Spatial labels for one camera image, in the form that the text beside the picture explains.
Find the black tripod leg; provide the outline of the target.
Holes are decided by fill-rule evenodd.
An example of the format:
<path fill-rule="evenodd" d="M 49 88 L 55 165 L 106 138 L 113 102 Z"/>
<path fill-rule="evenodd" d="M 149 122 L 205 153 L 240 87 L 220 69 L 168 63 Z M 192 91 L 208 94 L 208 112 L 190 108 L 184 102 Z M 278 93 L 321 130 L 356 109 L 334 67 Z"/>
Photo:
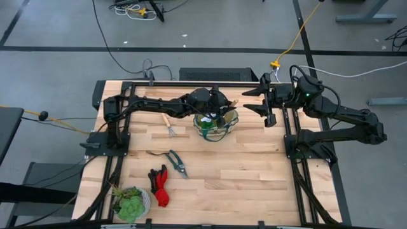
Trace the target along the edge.
<path fill-rule="evenodd" d="M 159 9 L 158 5 L 154 2 L 154 0 L 148 0 L 148 2 L 149 2 L 149 4 L 151 5 L 151 7 L 153 8 L 154 12 L 156 13 L 156 16 L 158 17 L 158 19 L 159 19 L 161 22 L 164 22 L 165 19 L 164 19 L 162 10 Z"/>

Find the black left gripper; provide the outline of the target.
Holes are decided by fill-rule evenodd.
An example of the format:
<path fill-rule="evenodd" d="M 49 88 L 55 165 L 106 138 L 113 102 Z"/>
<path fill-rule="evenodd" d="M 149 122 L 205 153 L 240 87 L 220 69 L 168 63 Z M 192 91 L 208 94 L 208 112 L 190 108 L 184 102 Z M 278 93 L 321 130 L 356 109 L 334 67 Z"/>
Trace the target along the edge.
<path fill-rule="evenodd" d="M 237 100 L 229 102 L 226 96 L 219 91 L 218 86 L 213 86 L 210 90 L 210 98 L 207 104 L 208 112 L 230 112 L 236 109 Z M 213 127 L 223 126 L 223 117 L 216 113 L 211 113 Z"/>

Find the grey table foot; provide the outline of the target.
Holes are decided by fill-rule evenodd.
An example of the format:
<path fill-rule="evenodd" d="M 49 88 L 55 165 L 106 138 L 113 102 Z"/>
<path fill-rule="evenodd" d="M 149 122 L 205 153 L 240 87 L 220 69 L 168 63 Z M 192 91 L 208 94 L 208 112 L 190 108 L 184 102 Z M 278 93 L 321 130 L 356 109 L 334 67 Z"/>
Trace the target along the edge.
<path fill-rule="evenodd" d="M 407 105 L 407 97 L 374 98 L 367 102 L 369 106 L 402 106 Z"/>
<path fill-rule="evenodd" d="M 356 23 L 356 24 L 372 24 L 372 23 L 388 23 L 391 24 L 397 19 L 396 14 L 384 13 L 379 11 L 387 3 L 388 0 L 377 0 L 369 11 L 362 14 L 354 15 L 338 15 L 335 22 L 338 23 Z"/>

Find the black desk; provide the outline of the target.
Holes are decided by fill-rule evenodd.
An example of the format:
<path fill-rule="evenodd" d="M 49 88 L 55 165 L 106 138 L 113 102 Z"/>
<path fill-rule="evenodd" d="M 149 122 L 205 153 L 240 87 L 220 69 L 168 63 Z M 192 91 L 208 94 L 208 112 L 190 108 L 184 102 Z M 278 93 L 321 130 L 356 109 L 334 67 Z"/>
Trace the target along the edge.
<path fill-rule="evenodd" d="M 0 107 L 0 165 L 22 120 L 22 108 Z"/>

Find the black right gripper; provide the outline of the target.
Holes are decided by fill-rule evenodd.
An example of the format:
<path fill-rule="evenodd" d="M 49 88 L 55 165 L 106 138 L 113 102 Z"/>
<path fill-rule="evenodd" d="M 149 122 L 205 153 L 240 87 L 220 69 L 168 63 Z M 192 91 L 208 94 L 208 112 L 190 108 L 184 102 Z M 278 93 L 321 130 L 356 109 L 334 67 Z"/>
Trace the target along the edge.
<path fill-rule="evenodd" d="M 262 105 L 259 104 L 244 104 L 243 107 L 254 111 L 260 117 L 265 117 L 265 127 L 274 126 L 277 121 L 273 114 L 273 108 L 284 108 L 286 104 L 292 102 L 295 97 L 295 84 L 291 80 L 288 83 L 271 84 L 270 73 L 264 73 L 260 78 L 262 87 L 257 87 L 252 90 L 243 92 L 243 96 L 259 97 L 264 95 Z"/>

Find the black equipment stand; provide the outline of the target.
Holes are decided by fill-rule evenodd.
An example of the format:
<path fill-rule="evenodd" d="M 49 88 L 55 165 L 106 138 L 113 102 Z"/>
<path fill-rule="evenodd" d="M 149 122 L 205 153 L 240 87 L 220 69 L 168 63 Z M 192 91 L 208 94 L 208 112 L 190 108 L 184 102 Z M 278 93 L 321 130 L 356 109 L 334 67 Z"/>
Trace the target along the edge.
<path fill-rule="evenodd" d="M 5 227 L 20 216 L 43 216 L 47 208 L 73 205 L 84 164 L 35 163 L 29 165 L 22 184 L 0 182 L 0 204 L 14 204 Z"/>

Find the red and black gardening gloves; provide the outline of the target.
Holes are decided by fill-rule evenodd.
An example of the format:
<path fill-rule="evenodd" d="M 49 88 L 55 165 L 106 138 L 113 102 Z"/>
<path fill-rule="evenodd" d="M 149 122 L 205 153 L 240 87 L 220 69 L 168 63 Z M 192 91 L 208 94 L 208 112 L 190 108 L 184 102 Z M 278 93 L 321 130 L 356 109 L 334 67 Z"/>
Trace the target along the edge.
<path fill-rule="evenodd" d="M 151 169 L 148 173 L 151 185 L 151 193 L 158 201 L 159 207 L 166 207 L 169 203 L 169 195 L 165 190 L 165 183 L 168 179 L 168 170 L 165 164 L 162 164 L 160 170 Z"/>

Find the green pruning shears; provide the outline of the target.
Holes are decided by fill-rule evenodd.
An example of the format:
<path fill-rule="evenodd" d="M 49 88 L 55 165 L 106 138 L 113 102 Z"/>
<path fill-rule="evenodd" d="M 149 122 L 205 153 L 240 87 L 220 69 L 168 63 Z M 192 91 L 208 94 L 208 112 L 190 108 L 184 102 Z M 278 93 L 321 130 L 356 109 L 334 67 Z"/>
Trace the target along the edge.
<path fill-rule="evenodd" d="M 178 173 L 180 173 L 184 179 L 188 179 L 185 164 L 174 150 L 170 149 L 166 153 L 153 153 L 152 151 L 147 151 L 146 153 L 154 156 L 165 155 L 169 162 L 173 165 L 174 169 L 178 171 Z"/>

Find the succulent plant in white pot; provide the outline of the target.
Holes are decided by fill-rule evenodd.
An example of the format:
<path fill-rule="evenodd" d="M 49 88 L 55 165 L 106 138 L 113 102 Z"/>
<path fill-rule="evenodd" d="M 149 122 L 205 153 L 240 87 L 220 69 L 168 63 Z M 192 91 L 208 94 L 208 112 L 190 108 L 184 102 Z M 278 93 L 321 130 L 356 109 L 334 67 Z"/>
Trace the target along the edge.
<path fill-rule="evenodd" d="M 135 223 L 147 215 L 151 208 L 151 199 L 147 191 L 136 186 L 119 188 L 112 186 L 112 210 L 123 221 Z"/>

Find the black computer tower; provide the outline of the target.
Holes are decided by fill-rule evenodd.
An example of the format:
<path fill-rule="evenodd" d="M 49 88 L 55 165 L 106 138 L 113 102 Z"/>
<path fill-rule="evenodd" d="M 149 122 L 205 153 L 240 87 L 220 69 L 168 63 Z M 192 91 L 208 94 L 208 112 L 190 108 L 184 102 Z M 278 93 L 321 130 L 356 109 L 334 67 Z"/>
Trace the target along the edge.
<path fill-rule="evenodd" d="M 246 68 L 180 68 L 180 81 L 248 81 L 257 82 L 258 77 L 250 67 Z"/>

